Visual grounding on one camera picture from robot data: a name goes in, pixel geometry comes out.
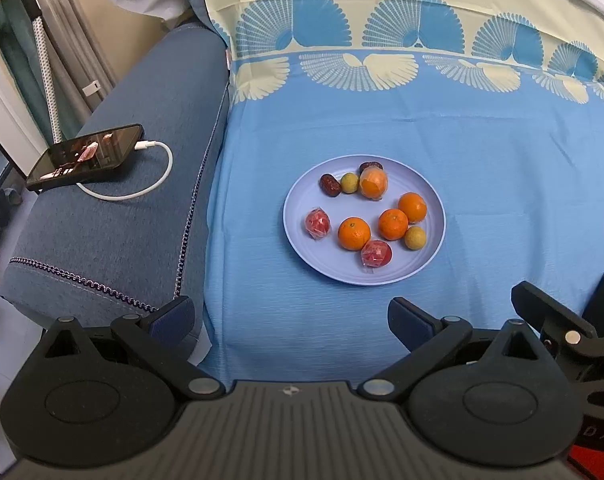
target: green curtain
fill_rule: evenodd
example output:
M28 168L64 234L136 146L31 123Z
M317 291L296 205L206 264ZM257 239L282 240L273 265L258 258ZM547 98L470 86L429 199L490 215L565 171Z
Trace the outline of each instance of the green curtain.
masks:
M0 51L35 123L49 145L53 144L33 27L20 0L0 0ZM55 80L54 87L62 135L72 139L82 123Z

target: black phone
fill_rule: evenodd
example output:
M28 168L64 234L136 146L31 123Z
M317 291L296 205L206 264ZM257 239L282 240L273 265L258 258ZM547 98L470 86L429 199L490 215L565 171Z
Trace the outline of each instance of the black phone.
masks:
M120 167L141 139L141 124L129 124L51 146L26 179L29 191L102 179Z

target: white tile floor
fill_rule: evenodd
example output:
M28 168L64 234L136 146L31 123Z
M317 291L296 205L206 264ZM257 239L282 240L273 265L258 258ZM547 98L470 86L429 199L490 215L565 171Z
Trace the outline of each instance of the white tile floor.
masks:
M13 254L18 236L26 224L31 207L35 202L35 193L24 191L22 204L14 209L11 224L0 240L0 284L4 271ZM34 346L40 340L42 329L20 314L14 307L0 298L0 400L11 381ZM13 454L0 427L0 472L13 463Z

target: red fruit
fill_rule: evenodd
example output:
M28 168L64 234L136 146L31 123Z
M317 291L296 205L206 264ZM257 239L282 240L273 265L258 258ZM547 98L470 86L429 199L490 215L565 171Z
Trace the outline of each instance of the red fruit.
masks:
M306 215L304 228L316 240L324 238L331 229L329 216L321 208L316 207Z
M391 246L382 240L369 240L360 252L362 263L367 267L383 267L391 261Z

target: round plate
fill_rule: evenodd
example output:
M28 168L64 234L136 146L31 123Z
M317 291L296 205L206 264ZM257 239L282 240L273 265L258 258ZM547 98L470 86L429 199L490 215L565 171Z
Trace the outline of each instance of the round plate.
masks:
M388 175L388 189L382 200L373 201L360 193L341 193L331 198L320 189L320 177L332 174L340 180L349 171L357 174L360 164L376 160ZM378 217L386 209L396 208L397 200L409 191L419 194L427 205L426 218L418 225L426 232L426 245L419 251L409 250L402 239L389 242L393 251L390 263L379 269L365 267L359 251L343 249L337 239L338 227L351 216L362 218L371 227L371 239L378 234ZM331 221L326 238L314 240L304 228L304 218L311 209L321 207ZM438 253L446 217L440 197L426 179L408 166L384 156L347 155L318 164L298 178L284 201L284 230L288 241L300 257L318 272L339 282L352 285L384 285L413 276Z

